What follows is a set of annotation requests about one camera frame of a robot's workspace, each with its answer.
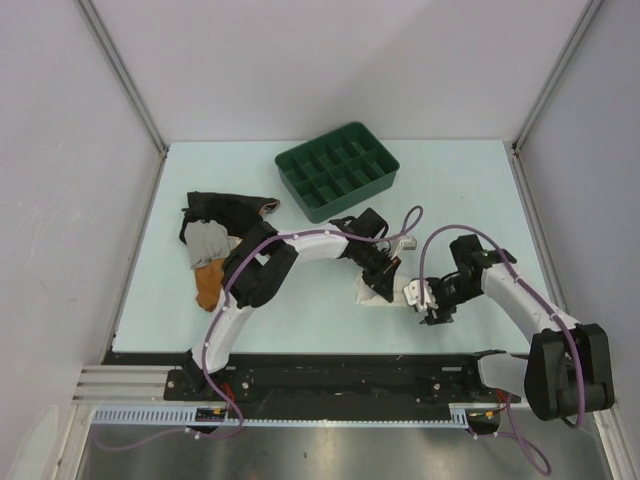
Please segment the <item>white underwear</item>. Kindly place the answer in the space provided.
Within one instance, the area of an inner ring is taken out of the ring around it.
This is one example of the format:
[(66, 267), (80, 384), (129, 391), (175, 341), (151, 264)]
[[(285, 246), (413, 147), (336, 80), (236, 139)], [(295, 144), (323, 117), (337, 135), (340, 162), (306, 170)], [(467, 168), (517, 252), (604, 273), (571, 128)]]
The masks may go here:
[(406, 276), (396, 275), (393, 285), (393, 300), (388, 302), (381, 295), (369, 288), (361, 277), (357, 277), (354, 282), (356, 303), (366, 307), (406, 307), (407, 301), (403, 293), (403, 288), (407, 286), (410, 281), (411, 279)]

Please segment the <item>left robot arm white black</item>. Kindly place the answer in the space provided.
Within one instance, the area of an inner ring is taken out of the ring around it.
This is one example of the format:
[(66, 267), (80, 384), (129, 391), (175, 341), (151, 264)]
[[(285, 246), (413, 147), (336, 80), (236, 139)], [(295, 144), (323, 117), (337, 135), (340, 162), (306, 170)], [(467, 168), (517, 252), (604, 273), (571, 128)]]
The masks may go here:
[(249, 316), (276, 295), (292, 267), (314, 260), (353, 261), (367, 287), (390, 303), (401, 260), (380, 243), (406, 236), (404, 225), (388, 234), (387, 222), (373, 209), (358, 217), (333, 219), (304, 231), (284, 232), (259, 222), (223, 263), (222, 292), (204, 339), (190, 350), (182, 366), (186, 387), (197, 398), (214, 397), (221, 387), (218, 373)]

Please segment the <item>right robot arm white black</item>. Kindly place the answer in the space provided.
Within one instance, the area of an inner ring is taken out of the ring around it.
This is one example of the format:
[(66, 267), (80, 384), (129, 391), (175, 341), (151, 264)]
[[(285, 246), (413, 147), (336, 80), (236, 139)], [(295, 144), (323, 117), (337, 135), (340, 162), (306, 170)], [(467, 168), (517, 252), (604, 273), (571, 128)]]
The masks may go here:
[(543, 421), (578, 426), (591, 412), (615, 401), (608, 336), (596, 323), (583, 324), (537, 291), (517, 270), (515, 258), (486, 235), (469, 230), (450, 245), (455, 271), (441, 278), (420, 275), (405, 297), (428, 325), (447, 323), (458, 306), (486, 296), (519, 328), (529, 344), (521, 358), (488, 351), (461, 376), (463, 393), (484, 401), (496, 389), (524, 399)]

